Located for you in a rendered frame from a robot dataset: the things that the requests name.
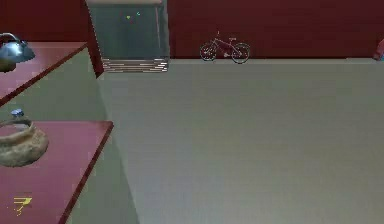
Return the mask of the red bicycle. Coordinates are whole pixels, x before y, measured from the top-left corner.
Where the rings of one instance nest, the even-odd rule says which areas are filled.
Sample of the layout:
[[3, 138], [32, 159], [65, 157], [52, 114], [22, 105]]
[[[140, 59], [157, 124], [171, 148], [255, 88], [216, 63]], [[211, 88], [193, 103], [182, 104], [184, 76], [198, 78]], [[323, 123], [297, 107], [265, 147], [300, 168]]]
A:
[[218, 52], [224, 58], [230, 57], [236, 64], [244, 64], [250, 57], [251, 47], [244, 42], [238, 42], [236, 37], [230, 37], [228, 41], [220, 38], [220, 32], [216, 36], [200, 46], [199, 55], [203, 61], [214, 61]]

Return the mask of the red kitchen counter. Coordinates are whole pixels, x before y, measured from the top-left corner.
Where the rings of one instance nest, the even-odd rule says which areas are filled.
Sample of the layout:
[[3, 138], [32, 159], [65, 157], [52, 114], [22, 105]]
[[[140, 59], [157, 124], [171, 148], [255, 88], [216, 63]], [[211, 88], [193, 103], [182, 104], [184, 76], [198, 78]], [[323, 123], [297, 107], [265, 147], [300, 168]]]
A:
[[86, 42], [30, 42], [35, 58], [0, 73], [0, 107], [87, 47]]
[[38, 121], [47, 152], [0, 166], [0, 224], [65, 224], [113, 129], [111, 121]]

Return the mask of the tan woven basket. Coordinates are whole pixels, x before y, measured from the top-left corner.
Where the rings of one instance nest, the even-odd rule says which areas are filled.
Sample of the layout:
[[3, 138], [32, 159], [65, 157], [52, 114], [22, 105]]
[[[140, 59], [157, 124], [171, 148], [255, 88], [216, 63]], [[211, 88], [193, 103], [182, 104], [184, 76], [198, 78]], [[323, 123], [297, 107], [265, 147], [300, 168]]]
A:
[[7, 136], [0, 136], [0, 165], [4, 167], [30, 165], [39, 160], [49, 146], [48, 135], [29, 119], [2, 121], [0, 128], [16, 124], [26, 125], [26, 128]]

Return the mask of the silver metal kettle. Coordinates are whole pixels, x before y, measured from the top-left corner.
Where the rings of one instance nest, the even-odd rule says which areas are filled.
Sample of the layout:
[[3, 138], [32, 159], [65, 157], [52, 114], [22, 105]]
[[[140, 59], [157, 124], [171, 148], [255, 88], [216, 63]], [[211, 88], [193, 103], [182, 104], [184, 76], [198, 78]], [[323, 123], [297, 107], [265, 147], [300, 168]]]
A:
[[0, 72], [13, 71], [18, 63], [32, 60], [35, 57], [34, 51], [25, 40], [21, 40], [9, 32], [0, 33], [0, 38], [3, 37], [10, 37], [11, 41], [0, 46]]

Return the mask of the red pink object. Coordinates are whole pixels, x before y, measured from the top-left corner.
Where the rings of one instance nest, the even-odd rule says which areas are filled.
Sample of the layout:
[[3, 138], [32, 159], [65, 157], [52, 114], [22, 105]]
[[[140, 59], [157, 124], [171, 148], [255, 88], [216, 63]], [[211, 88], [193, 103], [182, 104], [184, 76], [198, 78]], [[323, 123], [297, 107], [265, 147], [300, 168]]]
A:
[[377, 45], [376, 51], [373, 54], [373, 59], [376, 61], [384, 61], [384, 39]]

